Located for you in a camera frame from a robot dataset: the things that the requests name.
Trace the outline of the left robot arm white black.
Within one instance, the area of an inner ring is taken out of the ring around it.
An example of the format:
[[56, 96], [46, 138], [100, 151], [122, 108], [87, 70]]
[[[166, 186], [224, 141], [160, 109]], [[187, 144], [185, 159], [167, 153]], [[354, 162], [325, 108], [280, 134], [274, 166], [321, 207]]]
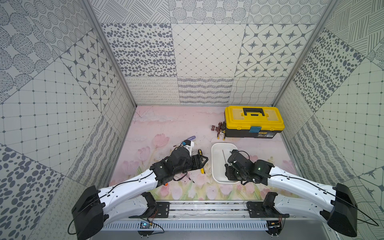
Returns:
[[175, 175], [202, 169], [208, 161], [201, 153], [192, 155], [188, 146], [178, 147], [136, 177], [112, 187], [88, 187], [72, 208], [73, 234], [87, 240], [114, 221], [153, 216], [157, 203], [151, 191], [174, 181]]

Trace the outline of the black yellow oval-grip screwdriver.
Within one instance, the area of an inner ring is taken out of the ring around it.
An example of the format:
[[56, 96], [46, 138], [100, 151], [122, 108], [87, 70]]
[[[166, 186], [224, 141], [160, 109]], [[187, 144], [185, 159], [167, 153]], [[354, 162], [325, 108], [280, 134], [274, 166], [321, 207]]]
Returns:
[[[203, 155], [203, 152], [202, 152], [201, 149], [198, 150], [198, 154], [199, 154], [199, 155]], [[202, 173], [203, 175], [206, 174], [204, 168], [201, 168], [201, 173]]]

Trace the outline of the red brown small tool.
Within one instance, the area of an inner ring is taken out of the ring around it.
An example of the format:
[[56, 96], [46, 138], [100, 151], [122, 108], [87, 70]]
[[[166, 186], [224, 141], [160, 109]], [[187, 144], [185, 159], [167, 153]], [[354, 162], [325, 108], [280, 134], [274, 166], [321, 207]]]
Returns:
[[212, 131], [216, 131], [216, 132], [219, 133], [219, 132], [221, 131], [221, 127], [212, 125], [212, 126], [211, 126], [211, 130], [212, 130]]

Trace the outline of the right circuit board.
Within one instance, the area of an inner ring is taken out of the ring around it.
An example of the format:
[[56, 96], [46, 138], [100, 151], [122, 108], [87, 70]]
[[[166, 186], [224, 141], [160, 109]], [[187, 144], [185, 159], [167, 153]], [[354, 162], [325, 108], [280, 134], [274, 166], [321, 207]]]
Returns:
[[282, 222], [267, 221], [266, 232], [272, 237], [277, 237], [281, 233], [282, 228], [283, 228]]

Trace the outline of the white plastic storage box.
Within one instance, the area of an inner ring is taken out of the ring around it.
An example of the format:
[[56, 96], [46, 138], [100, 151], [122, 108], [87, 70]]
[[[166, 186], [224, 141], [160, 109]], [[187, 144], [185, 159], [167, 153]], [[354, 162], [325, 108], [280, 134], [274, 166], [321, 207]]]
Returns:
[[213, 179], [219, 184], [237, 184], [239, 181], [230, 181], [225, 176], [226, 168], [223, 158], [222, 150], [225, 150], [227, 159], [231, 156], [232, 150], [238, 148], [231, 143], [215, 143], [211, 148], [212, 155], [212, 176]]

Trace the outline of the aluminium rail frame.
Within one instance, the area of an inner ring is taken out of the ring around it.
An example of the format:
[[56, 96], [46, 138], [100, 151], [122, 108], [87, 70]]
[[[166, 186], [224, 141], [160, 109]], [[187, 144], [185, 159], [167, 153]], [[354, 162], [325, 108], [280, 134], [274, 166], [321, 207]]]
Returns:
[[[240, 214], [245, 218], [249, 217], [246, 206], [247, 202], [180, 202], [170, 203], [170, 211], [168, 218], [178, 218], [186, 216], [220, 216]], [[282, 214], [289, 214], [293, 217], [304, 217], [313, 220], [325, 222], [326, 219], [321, 215], [323, 209], [320, 205], [311, 203], [304, 199], [288, 198], [286, 196], [276, 196], [274, 200], [268, 199], [263, 201], [264, 205], [273, 204], [274, 207]], [[127, 219], [133, 215], [143, 214], [150, 205], [155, 205], [156, 202], [145, 201], [142, 197], [126, 201], [107, 213], [109, 217], [107, 224], [117, 220]]]

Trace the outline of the circuit board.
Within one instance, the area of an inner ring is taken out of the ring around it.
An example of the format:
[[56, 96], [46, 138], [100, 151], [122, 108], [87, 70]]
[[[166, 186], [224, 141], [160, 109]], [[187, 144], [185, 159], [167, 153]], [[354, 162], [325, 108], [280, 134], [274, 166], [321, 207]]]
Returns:
[[154, 232], [152, 225], [149, 222], [141, 221], [138, 233], [141, 237], [149, 237]]
[[281, 233], [282, 228], [283, 228], [282, 222], [267, 221], [266, 232], [272, 237], [277, 237]]

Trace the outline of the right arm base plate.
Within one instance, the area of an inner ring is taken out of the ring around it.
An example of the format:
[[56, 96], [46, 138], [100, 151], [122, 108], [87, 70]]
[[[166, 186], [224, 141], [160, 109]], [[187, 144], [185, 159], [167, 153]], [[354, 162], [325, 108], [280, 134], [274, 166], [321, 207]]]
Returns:
[[247, 210], [250, 218], [289, 218], [289, 214], [280, 213], [273, 204], [264, 205], [263, 202], [252, 202], [246, 203]]

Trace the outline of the left circuit board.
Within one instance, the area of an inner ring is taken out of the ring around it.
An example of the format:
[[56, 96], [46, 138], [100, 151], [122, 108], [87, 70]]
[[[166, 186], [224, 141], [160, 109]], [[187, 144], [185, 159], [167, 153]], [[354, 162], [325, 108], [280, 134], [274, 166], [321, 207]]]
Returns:
[[138, 233], [141, 237], [149, 237], [154, 232], [152, 225], [149, 222], [141, 221]]

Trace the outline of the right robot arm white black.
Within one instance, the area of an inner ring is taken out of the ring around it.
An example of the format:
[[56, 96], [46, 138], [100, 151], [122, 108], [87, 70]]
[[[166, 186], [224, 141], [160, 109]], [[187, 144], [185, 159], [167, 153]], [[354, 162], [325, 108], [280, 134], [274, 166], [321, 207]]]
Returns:
[[225, 151], [225, 176], [229, 181], [262, 184], [286, 190], [299, 196], [289, 199], [275, 192], [267, 193], [263, 202], [266, 212], [280, 215], [299, 215], [326, 223], [334, 231], [356, 237], [358, 231], [358, 205], [349, 187], [316, 183], [288, 173], [274, 164], [257, 160], [252, 162], [243, 151]]

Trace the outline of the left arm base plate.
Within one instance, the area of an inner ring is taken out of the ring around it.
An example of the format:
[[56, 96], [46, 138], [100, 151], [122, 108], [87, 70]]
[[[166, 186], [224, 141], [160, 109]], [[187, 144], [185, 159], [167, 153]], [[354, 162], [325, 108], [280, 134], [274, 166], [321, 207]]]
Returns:
[[130, 216], [130, 219], [154, 219], [154, 218], [168, 218], [170, 211], [170, 202], [156, 202], [155, 205], [150, 205], [148, 209], [141, 215]]

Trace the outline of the yellow handled pliers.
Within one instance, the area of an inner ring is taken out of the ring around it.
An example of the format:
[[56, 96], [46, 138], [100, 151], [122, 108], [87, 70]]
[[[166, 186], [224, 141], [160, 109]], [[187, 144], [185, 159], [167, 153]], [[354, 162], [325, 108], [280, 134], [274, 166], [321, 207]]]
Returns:
[[217, 134], [217, 139], [219, 140], [220, 137], [222, 137], [223, 141], [226, 139], [226, 127], [224, 122], [219, 122], [218, 126], [216, 127], [216, 131], [218, 132]]

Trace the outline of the yellow black toolbox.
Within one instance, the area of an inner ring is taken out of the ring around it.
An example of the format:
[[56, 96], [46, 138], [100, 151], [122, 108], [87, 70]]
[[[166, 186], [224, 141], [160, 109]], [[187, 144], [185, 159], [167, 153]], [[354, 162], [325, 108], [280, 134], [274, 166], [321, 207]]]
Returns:
[[223, 126], [226, 138], [272, 139], [285, 129], [276, 107], [229, 106]]

